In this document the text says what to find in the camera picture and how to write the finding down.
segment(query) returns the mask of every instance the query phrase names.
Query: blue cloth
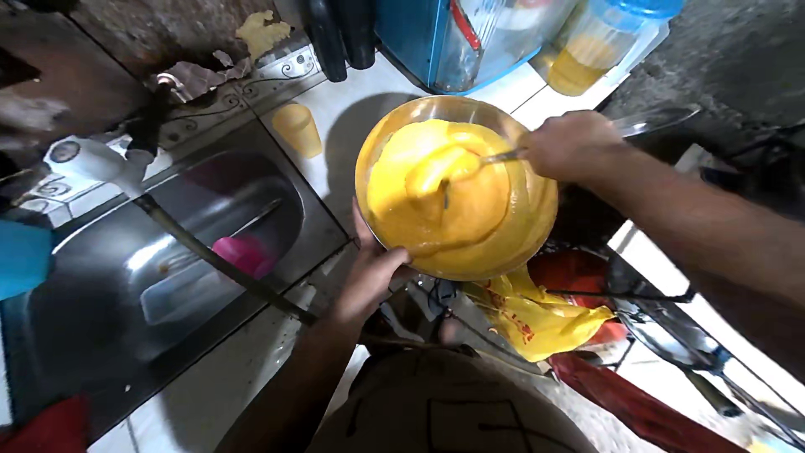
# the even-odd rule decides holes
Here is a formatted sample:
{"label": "blue cloth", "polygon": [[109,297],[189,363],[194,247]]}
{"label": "blue cloth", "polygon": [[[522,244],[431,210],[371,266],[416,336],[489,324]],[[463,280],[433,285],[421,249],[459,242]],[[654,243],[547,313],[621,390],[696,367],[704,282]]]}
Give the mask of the blue cloth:
{"label": "blue cloth", "polygon": [[50,231],[0,220],[0,300],[45,281],[52,250]]}

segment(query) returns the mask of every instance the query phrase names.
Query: kitchen counter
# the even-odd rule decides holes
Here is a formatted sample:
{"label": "kitchen counter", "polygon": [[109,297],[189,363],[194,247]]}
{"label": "kitchen counter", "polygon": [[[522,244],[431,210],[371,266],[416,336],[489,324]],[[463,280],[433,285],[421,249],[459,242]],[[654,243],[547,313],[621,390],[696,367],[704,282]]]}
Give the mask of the kitchen counter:
{"label": "kitchen counter", "polygon": [[[546,87],[536,72],[525,64],[470,97],[498,106],[527,127],[536,128],[549,116],[567,110],[594,108],[617,87],[618,82],[604,79],[588,95],[568,98]],[[227,91],[243,96],[240,92]],[[270,118],[275,104],[266,106],[265,102],[260,104],[240,98],[233,111],[241,119],[229,127],[231,130],[252,119],[259,119],[312,192],[352,236],[353,169],[363,139],[386,113],[424,94],[378,53],[377,62],[370,69],[349,69],[346,81],[337,84],[322,81],[291,100],[308,106],[316,121],[324,151],[313,159],[301,158],[271,129]],[[226,133],[222,127],[212,127],[205,134],[221,137]],[[179,148],[196,146],[191,142],[189,140]],[[174,156],[183,154],[170,151]],[[115,196],[116,193],[108,193],[100,199],[103,202]],[[326,306],[337,295],[357,248],[352,243],[332,245],[335,253],[311,268],[301,281],[287,290],[285,295],[289,300],[316,310]],[[299,323],[277,310],[256,310],[244,326],[220,339],[220,344],[137,407],[89,451],[211,451],[235,417],[287,358],[298,329]],[[148,397],[148,393],[139,395],[139,401]]]}

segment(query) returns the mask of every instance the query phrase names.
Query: yellow plastic cup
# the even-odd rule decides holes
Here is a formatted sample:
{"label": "yellow plastic cup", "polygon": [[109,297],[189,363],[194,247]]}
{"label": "yellow plastic cup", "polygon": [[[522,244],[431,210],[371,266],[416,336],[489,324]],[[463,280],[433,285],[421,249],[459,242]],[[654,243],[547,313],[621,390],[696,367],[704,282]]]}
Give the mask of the yellow plastic cup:
{"label": "yellow plastic cup", "polygon": [[306,106],[288,104],[280,107],[271,119],[271,125],[305,159],[321,154],[321,138]]}

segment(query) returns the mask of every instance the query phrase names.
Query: sink basin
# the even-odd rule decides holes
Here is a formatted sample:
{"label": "sink basin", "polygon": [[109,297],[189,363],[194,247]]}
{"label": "sink basin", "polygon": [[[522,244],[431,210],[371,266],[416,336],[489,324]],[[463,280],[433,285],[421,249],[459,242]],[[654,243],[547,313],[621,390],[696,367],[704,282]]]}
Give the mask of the sink basin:
{"label": "sink basin", "polygon": [[[210,247],[236,232],[247,238],[276,262],[262,280],[280,293],[347,241],[257,121],[175,167],[149,193]],[[133,203],[111,203],[117,206],[57,230],[63,239],[47,281],[2,304],[18,422],[62,396],[83,393],[96,437],[265,307],[206,268]],[[208,289],[170,289],[175,281]],[[159,293],[152,304],[170,300],[181,310],[155,321],[143,310],[144,293]]]}

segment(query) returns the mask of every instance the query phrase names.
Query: yellow liquid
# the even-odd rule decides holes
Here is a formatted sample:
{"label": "yellow liquid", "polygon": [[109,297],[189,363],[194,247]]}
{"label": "yellow liquid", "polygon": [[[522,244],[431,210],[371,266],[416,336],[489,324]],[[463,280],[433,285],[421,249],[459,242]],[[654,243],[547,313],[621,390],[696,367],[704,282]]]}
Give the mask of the yellow liquid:
{"label": "yellow liquid", "polygon": [[610,68],[591,68],[586,64],[581,64],[565,48],[551,66],[547,82],[557,93],[579,96],[609,70]]}

